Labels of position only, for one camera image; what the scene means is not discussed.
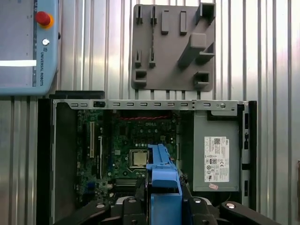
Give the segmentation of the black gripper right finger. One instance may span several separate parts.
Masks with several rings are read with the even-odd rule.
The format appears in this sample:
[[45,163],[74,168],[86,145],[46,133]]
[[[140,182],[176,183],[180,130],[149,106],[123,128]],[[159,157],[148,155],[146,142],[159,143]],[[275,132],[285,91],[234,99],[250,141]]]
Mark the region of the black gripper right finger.
[[215,207],[206,198],[191,195],[187,176],[181,176],[183,225],[277,225],[278,222],[237,202]]

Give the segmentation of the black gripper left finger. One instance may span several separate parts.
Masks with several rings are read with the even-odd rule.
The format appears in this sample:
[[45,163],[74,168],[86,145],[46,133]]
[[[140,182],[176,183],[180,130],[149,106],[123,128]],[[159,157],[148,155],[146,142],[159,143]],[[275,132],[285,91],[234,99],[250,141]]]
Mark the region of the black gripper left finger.
[[137,181],[135,195],[119,198],[111,206],[106,202],[92,201],[56,225],[146,225],[146,179]]

